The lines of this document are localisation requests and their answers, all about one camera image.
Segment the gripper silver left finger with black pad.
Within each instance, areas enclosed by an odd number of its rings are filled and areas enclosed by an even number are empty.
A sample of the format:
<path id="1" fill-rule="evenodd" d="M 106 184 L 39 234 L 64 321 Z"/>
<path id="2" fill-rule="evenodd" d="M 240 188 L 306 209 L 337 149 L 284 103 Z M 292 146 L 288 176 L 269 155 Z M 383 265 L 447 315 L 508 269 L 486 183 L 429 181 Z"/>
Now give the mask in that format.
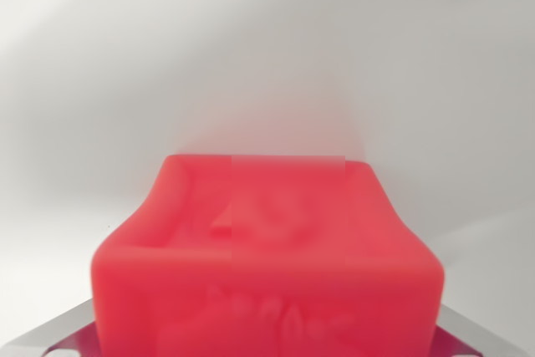
<path id="1" fill-rule="evenodd" d="M 93 300 L 11 340 L 7 356 L 99 356 Z"/>

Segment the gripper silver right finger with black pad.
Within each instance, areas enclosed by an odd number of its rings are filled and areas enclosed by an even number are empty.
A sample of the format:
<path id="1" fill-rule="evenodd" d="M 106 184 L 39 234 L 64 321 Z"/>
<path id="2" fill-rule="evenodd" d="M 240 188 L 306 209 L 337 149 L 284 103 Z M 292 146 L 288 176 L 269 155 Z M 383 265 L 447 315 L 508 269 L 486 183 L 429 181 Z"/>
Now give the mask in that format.
<path id="1" fill-rule="evenodd" d="M 527 356 L 527 352 L 455 310 L 441 306 L 434 356 Z"/>

